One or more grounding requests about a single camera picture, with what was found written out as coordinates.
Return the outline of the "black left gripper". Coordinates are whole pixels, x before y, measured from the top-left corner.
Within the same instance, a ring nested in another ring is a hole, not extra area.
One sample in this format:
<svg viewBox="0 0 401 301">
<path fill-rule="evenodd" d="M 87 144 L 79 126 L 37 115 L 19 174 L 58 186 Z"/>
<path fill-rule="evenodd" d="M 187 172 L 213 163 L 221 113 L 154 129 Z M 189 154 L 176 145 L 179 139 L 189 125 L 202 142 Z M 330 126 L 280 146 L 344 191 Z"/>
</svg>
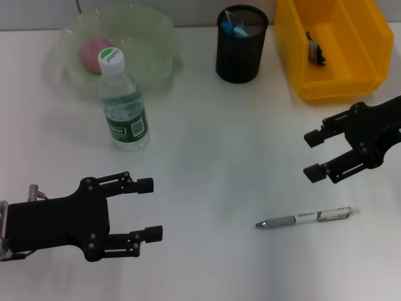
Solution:
<svg viewBox="0 0 401 301">
<path fill-rule="evenodd" d="M 163 227 L 110 234 L 106 197 L 152 192 L 151 177 L 134 181 L 128 171 L 85 178 L 67 197 L 9 205 L 5 242 L 13 253 L 72 245 L 89 262 L 139 257 L 142 243 L 162 241 Z"/>
</svg>

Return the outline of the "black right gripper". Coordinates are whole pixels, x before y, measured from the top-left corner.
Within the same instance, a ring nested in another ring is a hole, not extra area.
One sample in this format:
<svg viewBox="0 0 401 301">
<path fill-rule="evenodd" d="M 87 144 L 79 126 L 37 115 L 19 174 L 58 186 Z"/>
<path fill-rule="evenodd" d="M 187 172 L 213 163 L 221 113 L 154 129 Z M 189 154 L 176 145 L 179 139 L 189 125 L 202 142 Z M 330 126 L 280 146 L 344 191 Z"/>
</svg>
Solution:
<svg viewBox="0 0 401 301">
<path fill-rule="evenodd" d="M 344 134 L 352 150 L 326 163 L 305 168 L 303 172 L 312 183 L 327 177 L 338 183 L 366 168 L 382 165 L 385 153 L 400 142 L 400 97 L 374 106 L 358 102 L 348 113 L 323 119 L 320 130 L 305 134 L 304 140 L 315 147 L 340 134 Z"/>
</svg>

